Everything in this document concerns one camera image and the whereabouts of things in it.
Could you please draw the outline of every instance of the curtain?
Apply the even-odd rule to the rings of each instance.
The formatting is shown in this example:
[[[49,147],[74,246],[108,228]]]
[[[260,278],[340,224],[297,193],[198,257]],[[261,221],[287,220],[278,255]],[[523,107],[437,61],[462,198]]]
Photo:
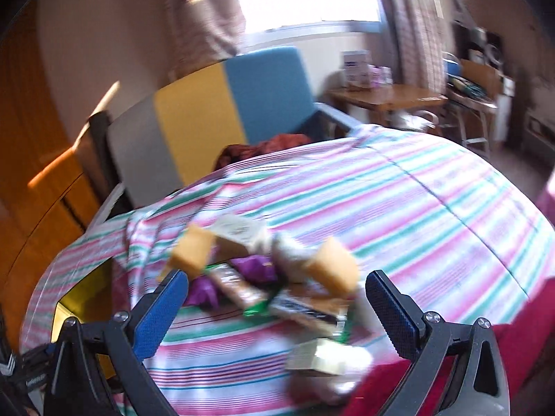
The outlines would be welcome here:
[[[398,44],[403,82],[442,93],[443,42],[435,0],[382,0],[382,5]]]
[[[176,79],[239,53],[245,17],[238,0],[164,0]]]

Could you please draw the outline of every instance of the window sill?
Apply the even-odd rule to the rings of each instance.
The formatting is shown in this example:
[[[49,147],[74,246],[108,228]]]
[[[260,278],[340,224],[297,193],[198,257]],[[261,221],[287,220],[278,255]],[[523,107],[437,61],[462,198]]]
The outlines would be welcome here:
[[[304,25],[283,26],[260,33],[246,34],[243,46],[248,48],[268,42],[318,34],[380,32],[381,22],[379,21],[325,21]]]

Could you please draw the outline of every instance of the striped tablecloth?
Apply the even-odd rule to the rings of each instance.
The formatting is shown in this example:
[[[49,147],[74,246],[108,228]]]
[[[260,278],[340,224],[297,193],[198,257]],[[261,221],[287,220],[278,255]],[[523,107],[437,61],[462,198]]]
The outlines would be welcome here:
[[[228,166],[85,234],[38,283],[22,349],[49,341],[56,301],[104,260],[116,260],[117,304],[133,306],[155,288],[184,227],[225,212],[307,245],[337,236],[364,276],[383,269],[424,311],[453,322],[509,322],[555,263],[551,225],[487,162],[438,137],[366,125]],[[290,348],[310,337],[292,322],[244,319],[231,305],[182,308],[145,366],[179,414],[281,414],[315,404],[283,369]],[[355,330],[352,340],[378,361],[392,358],[385,336]]]

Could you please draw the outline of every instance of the wooden side table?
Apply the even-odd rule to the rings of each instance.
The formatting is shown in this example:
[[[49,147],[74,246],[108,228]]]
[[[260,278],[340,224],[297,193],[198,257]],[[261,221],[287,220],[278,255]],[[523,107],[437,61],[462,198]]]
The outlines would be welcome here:
[[[375,123],[382,126],[387,126],[386,115],[389,111],[442,106],[447,101],[444,95],[407,84],[393,84],[362,91],[341,88],[330,90],[327,94],[333,99],[334,106],[345,113],[347,104],[375,111],[378,115]]]

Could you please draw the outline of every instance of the screw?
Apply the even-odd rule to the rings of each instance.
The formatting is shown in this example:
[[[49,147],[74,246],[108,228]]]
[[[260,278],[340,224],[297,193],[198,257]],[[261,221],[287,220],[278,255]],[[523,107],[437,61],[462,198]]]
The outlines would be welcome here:
[[[488,321],[485,317],[478,318],[478,325],[482,328],[489,328],[491,327],[491,322]]]
[[[76,317],[68,317],[65,321],[64,321],[64,327],[73,327],[75,324],[77,323],[77,318]]]
[[[437,324],[441,320],[441,316],[439,314],[437,314],[435,311],[428,311],[426,313],[426,320],[428,322],[432,322],[434,324]]]
[[[129,313],[127,311],[118,311],[116,314],[114,314],[113,319],[116,322],[125,322],[127,319],[129,319]]]

